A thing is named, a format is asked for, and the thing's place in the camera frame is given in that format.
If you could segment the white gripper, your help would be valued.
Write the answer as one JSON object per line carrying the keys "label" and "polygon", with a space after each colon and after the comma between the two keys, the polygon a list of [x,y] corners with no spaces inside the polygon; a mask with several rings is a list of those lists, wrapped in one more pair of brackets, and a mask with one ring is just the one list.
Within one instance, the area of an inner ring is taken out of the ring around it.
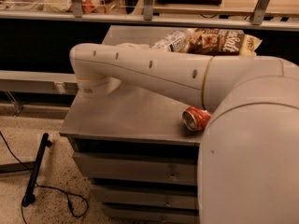
{"label": "white gripper", "polygon": [[148,44],[121,43],[116,46],[123,47],[123,48],[133,48],[133,49],[150,49],[150,45]]}

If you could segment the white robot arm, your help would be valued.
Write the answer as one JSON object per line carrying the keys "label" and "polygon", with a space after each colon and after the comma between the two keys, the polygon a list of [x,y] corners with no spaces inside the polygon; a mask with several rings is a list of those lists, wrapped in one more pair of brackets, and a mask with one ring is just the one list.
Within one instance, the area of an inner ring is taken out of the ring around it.
{"label": "white robot arm", "polygon": [[198,159],[201,224],[299,224],[299,66],[79,44],[80,85],[114,77],[211,112]]}

